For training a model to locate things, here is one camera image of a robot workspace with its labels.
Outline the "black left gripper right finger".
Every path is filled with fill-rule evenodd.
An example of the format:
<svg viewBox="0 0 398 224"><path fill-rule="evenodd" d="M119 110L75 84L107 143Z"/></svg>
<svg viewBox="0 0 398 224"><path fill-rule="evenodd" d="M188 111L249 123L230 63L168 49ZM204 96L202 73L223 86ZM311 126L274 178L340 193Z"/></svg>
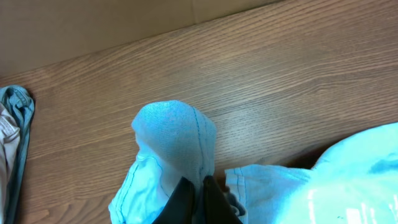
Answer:
<svg viewBox="0 0 398 224"><path fill-rule="evenodd" d="M206 224L242 224L213 176L203 180L203 201Z"/></svg>

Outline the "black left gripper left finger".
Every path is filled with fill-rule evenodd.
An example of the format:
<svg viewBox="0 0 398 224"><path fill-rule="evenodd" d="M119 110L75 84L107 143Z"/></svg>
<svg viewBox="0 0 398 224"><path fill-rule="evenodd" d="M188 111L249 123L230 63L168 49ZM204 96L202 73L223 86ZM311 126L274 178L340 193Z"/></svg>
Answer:
<svg viewBox="0 0 398 224"><path fill-rule="evenodd" d="M194 203L194 185L182 177L162 212L152 224L191 224Z"/></svg>

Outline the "light blue t-shirt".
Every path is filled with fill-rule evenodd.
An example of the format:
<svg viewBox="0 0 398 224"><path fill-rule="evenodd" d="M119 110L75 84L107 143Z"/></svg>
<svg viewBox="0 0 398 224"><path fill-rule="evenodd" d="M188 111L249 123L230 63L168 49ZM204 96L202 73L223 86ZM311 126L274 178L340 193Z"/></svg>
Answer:
<svg viewBox="0 0 398 224"><path fill-rule="evenodd" d="M216 127L181 101L143 107L132 122L136 160L109 204L112 223L152 223L179 180L195 188L192 223L206 223L203 180L215 171ZM329 147L310 169L228 169L222 191L242 223L396 223L397 125Z"/></svg>

